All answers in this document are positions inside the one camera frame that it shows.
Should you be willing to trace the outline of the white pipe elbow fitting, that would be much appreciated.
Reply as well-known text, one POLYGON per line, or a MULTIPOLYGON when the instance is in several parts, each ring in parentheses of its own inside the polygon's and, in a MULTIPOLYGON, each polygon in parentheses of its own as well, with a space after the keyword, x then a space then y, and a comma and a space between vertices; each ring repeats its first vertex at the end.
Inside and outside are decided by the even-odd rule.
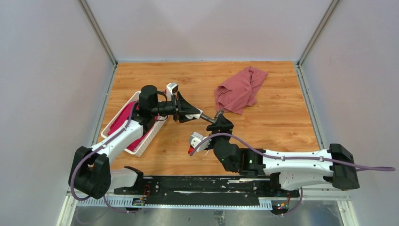
POLYGON ((203 111, 202 111, 201 109, 197 109, 197 110, 198 110, 197 113, 194 113, 194 114, 187 114, 185 117, 186 117, 187 119, 190 119, 190 120, 199 119, 199 118, 201 117, 203 111))

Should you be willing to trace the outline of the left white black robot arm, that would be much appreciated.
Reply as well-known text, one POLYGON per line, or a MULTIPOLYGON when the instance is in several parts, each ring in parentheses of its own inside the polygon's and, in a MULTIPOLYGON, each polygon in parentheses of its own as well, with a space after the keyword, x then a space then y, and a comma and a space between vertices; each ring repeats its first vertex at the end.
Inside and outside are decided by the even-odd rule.
POLYGON ((76 150, 68 181, 72 196, 78 201, 100 199, 110 189, 120 187, 140 194, 144 181, 138 178, 139 170, 124 167, 111 171, 110 165, 131 143, 150 133, 157 117, 170 115, 184 123, 199 119, 202 110, 183 98, 176 83, 168 84, 164 92, 153 85, 142 87, 128 117, 115 132, 98 144, 76 150))

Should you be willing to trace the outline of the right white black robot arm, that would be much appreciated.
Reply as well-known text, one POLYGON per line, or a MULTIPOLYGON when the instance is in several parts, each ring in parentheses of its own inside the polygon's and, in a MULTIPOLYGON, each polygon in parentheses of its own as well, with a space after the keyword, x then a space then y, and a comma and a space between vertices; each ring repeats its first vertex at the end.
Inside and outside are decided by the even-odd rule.
POLYGON ((234 125, 223 115, 206 130, 212 135, 209 149, 227 172, 248 178, 269 176, 269 191, 282 196, 303 186, 331 184, 341 190, 360 187, 353 155, 341 144, 312 152, 277 152, 243 148, 230 143, 234 125))

